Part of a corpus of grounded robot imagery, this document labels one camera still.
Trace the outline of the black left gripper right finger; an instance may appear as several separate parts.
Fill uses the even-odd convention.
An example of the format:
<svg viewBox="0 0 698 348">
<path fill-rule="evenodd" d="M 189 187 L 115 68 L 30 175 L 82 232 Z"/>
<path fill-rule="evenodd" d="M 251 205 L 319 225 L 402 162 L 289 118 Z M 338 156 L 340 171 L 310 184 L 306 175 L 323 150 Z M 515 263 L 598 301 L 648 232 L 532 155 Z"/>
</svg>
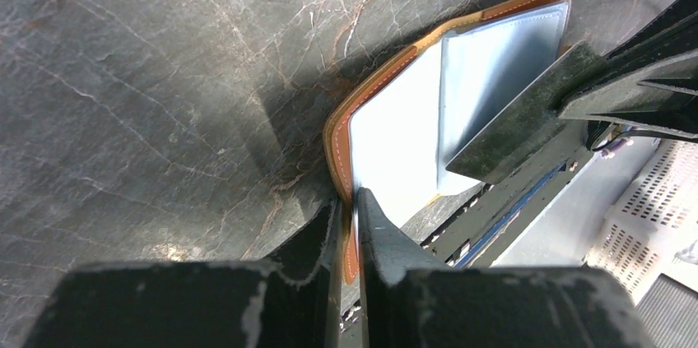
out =
<svg viewBox="0 0 698 348">
<path fill-rule="evenodd" d="M 367 347 L 650 347 L 630 296 L 589 267 L 449 267 L 355 196 Z"/>
</svg>

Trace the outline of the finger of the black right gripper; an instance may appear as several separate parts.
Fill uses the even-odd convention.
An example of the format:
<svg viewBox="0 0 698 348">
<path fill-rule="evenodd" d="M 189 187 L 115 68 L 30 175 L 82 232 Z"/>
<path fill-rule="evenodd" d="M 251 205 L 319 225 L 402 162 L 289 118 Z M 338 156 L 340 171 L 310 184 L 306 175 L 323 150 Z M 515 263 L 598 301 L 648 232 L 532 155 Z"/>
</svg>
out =
<svg viewBox="0 0 698 348">
<path fill-rule="evenodd" d="M 675 0 L 568 94 L 559 118 L 625 124 L 645 136 L 697 140 L 697 0 Z"/>
</svg>

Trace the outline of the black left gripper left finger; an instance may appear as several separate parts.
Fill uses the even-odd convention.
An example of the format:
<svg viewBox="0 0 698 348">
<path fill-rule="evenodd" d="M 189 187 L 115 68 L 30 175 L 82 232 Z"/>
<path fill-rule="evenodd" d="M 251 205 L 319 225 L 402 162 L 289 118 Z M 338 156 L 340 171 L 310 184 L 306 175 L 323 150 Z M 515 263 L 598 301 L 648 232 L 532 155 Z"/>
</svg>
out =
<svg viewBox="0 0 698 348">
<path fill-rule="evenodd" d="M 28 347 L 334 347 L 342 206 L 255 261 L 102 262 L 70 271 Z"/>
</svg>

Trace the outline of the black credit card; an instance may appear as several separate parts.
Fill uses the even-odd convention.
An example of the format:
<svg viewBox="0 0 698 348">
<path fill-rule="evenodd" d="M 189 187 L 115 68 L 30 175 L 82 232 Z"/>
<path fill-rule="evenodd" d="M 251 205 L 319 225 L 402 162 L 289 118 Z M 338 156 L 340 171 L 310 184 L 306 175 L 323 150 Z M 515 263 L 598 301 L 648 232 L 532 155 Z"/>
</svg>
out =
<svg viewBox="0 0 698 348">
<path fill-rule="evenodd" d="M 450 173 L 497 184 L 515 174 L 565 124 L 565 96 L 602 74 L 608 61 L 585 41 L 566 50 L 446 165 Z"/>
</svg>

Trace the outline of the brown leather card holder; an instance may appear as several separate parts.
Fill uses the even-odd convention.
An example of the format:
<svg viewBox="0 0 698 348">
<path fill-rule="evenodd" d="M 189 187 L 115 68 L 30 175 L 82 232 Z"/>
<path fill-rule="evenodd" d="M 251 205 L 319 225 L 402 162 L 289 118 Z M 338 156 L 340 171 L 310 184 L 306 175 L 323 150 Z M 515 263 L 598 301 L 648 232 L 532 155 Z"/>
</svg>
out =
<svg viewBox="0 0 698 348">
<path fill-rule="evenodd" d="M 477 184 L 448 163 L 561 52 L 570 0 L 509 0 L 436 26 L 370 74 L 323 129 L 345 207 L 342 277 L 360 270 L 355 197 L 372 191 L 402 227 L 441 196 Z"/>
</svg>

